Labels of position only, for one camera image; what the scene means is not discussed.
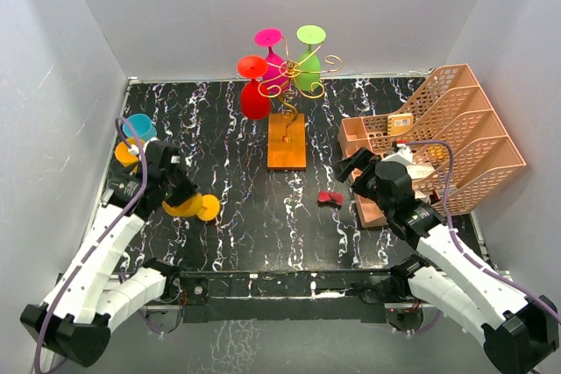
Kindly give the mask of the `yellow-base amber wine glass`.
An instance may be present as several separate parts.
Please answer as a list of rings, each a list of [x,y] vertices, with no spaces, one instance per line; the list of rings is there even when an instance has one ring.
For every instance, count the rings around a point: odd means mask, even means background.
[[[145,141],[140,140],[139,144],[134,138],[127,138],[120,141],[117,145],[114,155],[117,161],[123,166],[124,170],[137,173],[141,167],[139,160],[139,150],[144,148]]]

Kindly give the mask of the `yellow-base orange wine glass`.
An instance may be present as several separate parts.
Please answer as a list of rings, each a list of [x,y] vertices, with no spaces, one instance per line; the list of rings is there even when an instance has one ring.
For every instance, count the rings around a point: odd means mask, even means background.
[[[201,221],[210,222],[220,213],[221,204],[212,194],[195,194],[179,206],[174,207],[163,201],[162,207],[168,215],[173,217],[196,216]]]

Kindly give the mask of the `blue wine glass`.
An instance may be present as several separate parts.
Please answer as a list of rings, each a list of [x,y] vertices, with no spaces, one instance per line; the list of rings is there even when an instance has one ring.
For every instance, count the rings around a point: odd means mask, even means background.
[[[157,131],[151,118],[146,114],[134,114],[127,118],[132,128],[137,133],[137,136],[144,140],[149,141],[157,137]]]

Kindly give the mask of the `red wine glass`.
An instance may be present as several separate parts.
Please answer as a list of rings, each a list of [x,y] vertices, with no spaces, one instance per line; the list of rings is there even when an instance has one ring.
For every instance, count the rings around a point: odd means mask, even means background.
[[[266,61],[257,55],[245,56],[238,62],[239,74],[249,80],[240,96],[241,111],[248,119],[263,119],[271,111],[267,88],[259,82],[259,78],[265,75],[267,68]]]

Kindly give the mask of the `pink wine glass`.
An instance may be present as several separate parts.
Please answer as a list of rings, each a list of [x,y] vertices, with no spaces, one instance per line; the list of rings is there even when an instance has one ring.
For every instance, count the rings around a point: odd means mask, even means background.
[[[268,50],[265,57],[267,71],[262,76],[262,81],[270,94],[276,94],[279,91],[278,88],[282,91],[288,88],[288,78],[282,74],[286,69],[285,60],[273,50],[282,40],[283,34],[277,28],[262,29],[254,36],[255,44],[266,47]]]

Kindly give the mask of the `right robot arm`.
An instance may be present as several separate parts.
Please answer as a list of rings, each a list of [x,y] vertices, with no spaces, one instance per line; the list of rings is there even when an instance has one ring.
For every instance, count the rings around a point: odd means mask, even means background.
[[[456,236],[448,212],[415,197],[399,155],[365,147],[335,165],[337,180],[359,176],[352,192],[373,201],[387,225],[415,254],[391,270],[392,294],[425,301],[452,318],[482,346],[501,373],[530,373],[560,346],[560,316],[546,296],[499,275]]]

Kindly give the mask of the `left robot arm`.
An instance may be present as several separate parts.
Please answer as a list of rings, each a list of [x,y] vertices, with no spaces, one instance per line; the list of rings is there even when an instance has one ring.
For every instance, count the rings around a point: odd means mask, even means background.
[[[23,309],[20,321],[37,351],[48,349],[89,367],[106,350],[112,332],[145,304],[179,297],[178,268],[156,258],[122,284],[106,287],[151,213],[180,205],[197,192],[179,147],[153,138],[139,158],[137,173],[127,166],[110,181],[90,232],[53,290],[41,303]]]

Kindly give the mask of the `pink file rack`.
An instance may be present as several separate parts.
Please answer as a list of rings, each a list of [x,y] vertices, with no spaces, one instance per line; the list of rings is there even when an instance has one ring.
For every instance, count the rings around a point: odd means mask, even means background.
[[[526,162],[500,120],[484,89],[467,64],[435,69],[398,110],[412,113],[421,140],[441,140],[441,145],[415,148],[416,163],[431,163],[435,171],[414,188],[435,195],[442,208],[444,184],[452,170],[448,209],[454,215],[473,211],[509,181]]]

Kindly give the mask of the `green wine glass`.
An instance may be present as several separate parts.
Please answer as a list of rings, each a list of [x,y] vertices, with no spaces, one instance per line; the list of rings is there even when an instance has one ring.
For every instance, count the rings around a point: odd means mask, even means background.
[[[321,63],[315,53],[315,48],[326,39],[325,30],[317,25],[301,26],[296,37],[307,46],[296,61],[296,69],[300,73],[295,77],[297,87],[306,93],[311,93],[320,81]]]

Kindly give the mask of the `white staples box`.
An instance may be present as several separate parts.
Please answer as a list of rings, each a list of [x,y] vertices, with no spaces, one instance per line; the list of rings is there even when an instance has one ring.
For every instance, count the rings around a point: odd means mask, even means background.
[[[412,180],[423,180],[435,171],[431,163],[413,164],[407,166],[408,175]]]

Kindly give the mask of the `red bow hair clip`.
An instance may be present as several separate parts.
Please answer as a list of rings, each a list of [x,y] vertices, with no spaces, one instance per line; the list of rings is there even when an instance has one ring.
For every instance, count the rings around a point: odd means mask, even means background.
[[[344,203],[344,196],[338,192],[320,191],[317,196],[317,203],[321,205],[342,207]]]

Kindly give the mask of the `pink desk organizer tray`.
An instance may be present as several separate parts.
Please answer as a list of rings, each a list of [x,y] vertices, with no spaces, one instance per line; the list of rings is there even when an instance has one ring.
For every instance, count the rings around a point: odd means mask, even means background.
[[[388,136],[387,117],[389,115],[344,118],[338,133],[343,158],[350,157],[361,147],[382,156],[391,151],[393,142],[406,143],[422,139],[415,127],[415,122],[407,132],[398,136]],[[373,201],[358,194],[353,196],[360,225],[363,228],[379,228],[387,224],[385,216]]]

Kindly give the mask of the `orange card box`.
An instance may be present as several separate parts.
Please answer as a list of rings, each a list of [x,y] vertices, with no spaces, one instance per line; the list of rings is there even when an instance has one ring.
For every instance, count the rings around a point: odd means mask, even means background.
[[[413,125],[415,118],[412,113],[390,114],[387,117],[388,136],[398,136],[407,132]]]

